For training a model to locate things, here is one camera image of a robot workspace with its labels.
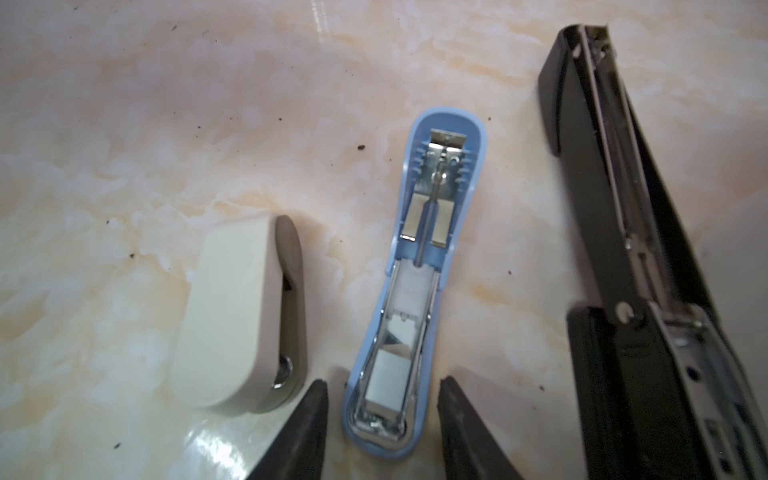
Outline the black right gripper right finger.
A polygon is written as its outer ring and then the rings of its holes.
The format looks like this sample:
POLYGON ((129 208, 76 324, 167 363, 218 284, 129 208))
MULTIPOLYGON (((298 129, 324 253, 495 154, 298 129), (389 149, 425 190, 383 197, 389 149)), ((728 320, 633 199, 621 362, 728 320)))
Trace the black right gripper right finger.
POLYGON ((453 376, 440 381, 437 408, 447 479, 522 478, 453 376))

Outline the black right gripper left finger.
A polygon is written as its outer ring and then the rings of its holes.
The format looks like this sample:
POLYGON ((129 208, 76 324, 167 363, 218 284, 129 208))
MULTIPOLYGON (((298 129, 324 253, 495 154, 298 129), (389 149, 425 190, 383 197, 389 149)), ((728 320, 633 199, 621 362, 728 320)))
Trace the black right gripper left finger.
POLYGON ((327 382, 316 379, 246 479, 320 479, 328 413, 327 382))

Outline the white plastic tray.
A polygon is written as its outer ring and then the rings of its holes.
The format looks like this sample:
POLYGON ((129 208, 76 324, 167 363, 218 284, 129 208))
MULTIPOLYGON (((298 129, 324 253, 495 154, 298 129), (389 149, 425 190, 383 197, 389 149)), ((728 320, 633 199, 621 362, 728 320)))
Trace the white plastic tray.
POLYGON ((767 190, 741 201, 695 246, 723 329, 767 407, 767 190))

